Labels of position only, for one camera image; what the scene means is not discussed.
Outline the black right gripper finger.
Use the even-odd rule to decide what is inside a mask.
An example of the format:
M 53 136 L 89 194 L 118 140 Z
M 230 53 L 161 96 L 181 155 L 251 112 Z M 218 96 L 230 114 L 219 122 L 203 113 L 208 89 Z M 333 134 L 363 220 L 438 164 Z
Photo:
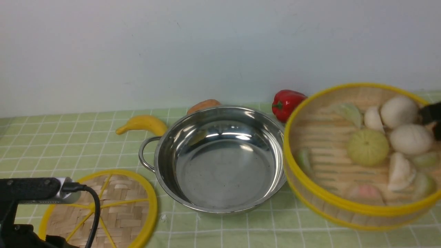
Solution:
M 426 105 L 418 113 L 422 125 L 432 125 L 435 140 L 441 141 L 441 102 Z

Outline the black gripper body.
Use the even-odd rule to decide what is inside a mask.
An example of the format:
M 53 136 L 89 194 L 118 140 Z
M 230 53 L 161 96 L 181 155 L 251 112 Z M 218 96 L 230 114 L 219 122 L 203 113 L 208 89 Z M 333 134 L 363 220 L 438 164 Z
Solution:
M 75 248 L 65 238 L 47 235 L 41 239 L 33 225 L 15 224 L 18 208 L 16 201 L 2 201 L 0 204 L 0 247 L 1 248 Z

